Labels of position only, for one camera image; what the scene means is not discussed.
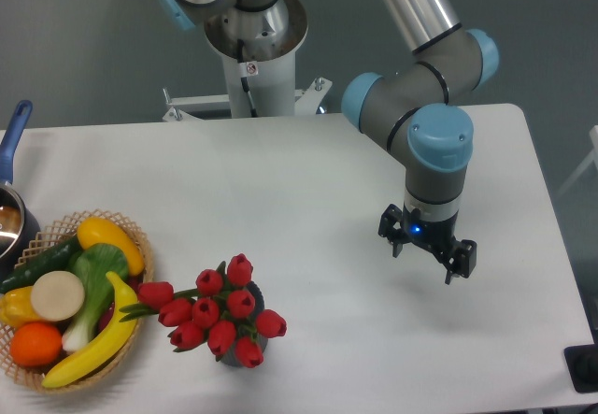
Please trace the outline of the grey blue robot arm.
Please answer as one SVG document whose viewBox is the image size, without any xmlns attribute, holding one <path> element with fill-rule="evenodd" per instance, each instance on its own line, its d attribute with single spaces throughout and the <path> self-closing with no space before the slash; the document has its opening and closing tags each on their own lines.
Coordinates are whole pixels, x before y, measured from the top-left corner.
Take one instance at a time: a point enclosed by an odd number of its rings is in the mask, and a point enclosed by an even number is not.
<svg viewBox="0 0 598 414">
<path fill-rule="evenodd" d="M 159 0 L 182 30 L 202 26 L 222 59 L 235 118 L 292 115 L 294 55 L 307 32 L 298 0 Z M 474 125 L 454 100 L 486 82 L 499 52 L 480 30 L 465 30 L 448 0 L 384 0 L 415 62 L 392 78 L 364 73 L 345 90 L 341 110 L 406 171 L 401 206 L 389 206 L 378 232 L 399 253 L 431 253 L 449 278 L 468 278 L 477 245 L 454 235 Z"/>
</svg>

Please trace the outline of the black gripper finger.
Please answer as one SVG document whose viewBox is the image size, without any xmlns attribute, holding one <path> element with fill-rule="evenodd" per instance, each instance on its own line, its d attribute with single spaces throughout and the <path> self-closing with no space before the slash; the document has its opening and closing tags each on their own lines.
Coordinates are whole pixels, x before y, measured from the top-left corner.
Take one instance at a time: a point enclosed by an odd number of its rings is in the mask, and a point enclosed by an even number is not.
<svg viewBox="0 0 598 414">
<path fill-rule="evenodd" d="M 392 257 L 397 258 L 407 243 L 407 233 L 402 227 L 403 212 L 394 205 L 390 204 L 381 214 L 377 234 L 386 238 L 392 245 Z"/>
<path fill-rule="evenodd" d="M 449 285 L 454 278 L 470 278 L 476 264 L 477 242 L 469 239 L 454 239 L 448 254 L 445 283 Z"/>
</svg>

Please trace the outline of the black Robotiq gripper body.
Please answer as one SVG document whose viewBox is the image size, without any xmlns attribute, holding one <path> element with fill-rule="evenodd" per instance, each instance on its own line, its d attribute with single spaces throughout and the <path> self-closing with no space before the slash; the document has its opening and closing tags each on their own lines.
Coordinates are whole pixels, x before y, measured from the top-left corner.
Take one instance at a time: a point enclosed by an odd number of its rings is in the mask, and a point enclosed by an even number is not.
<svg viewBox="0 0 598 414">
<path fill-rule="evenodd" d="M 458 214 L 442 221 L 423 221 L 415 214 L 401 209 L 403 229 L 407 233 L 407 243 L 430 252 L 441 264 L 447 264 L 452 241 L 455 238 L 455 224 Z"/>
</svg>

